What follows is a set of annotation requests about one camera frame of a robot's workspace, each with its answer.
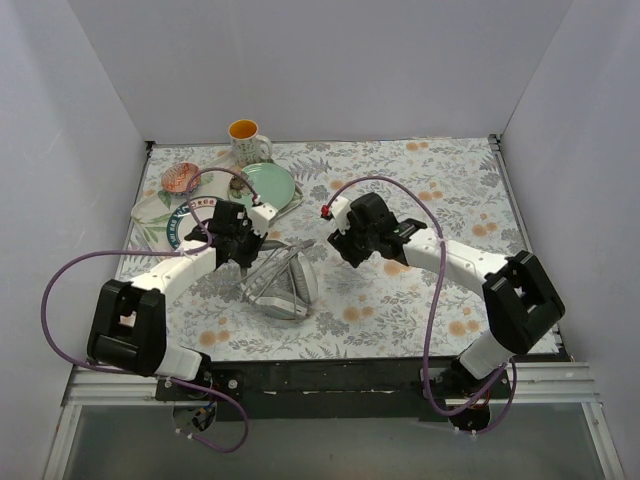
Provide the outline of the grey white headphones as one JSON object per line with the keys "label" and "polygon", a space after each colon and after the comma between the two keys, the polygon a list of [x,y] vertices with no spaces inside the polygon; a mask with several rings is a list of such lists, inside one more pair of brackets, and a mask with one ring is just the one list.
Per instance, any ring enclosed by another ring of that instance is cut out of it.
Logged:
{"label": "grey white headphones", "polygon": [[307,251],[314,240],[287,244],[267,240],[267,256],[257,267],[242,268],[240,288],[244,299],[264,314],[279,320],[302,320],[319,297],[319,285]]}

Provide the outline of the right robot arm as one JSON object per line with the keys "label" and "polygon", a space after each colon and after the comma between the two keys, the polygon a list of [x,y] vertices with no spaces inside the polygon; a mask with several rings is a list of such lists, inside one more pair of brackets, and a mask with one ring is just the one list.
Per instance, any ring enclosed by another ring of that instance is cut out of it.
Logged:
{"label": "right robot arm", "polygon": [[375,193],[356,200],[339,197],[322,208],[321,216],[335,222],[328,241],[352,267],[379,253],[405,266],[442,272],[484,300],[488,329],[432,379],[436,388],[479,395],[502,364],[527,354],[565,314],[541,262],[528,251],[504,256],[457,241],[444,243],[425,223],[398,220]]}

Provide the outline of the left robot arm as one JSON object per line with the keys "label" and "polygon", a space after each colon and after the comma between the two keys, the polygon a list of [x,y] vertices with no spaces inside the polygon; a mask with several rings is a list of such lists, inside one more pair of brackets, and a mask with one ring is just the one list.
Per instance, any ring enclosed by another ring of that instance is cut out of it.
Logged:
{"label": "left robot arm", "polygon": [[213,386],[211,373],[201,367],[206,356],[169,342],[167,307],[228,262],[249,268],[276,214],[268,203],[245,208],[221,200],[212,217],[197,223],[151,270],[128,281],[106,282],[88,338],[89,359],[140,376],[177,378],[188,398],[205,398]]}

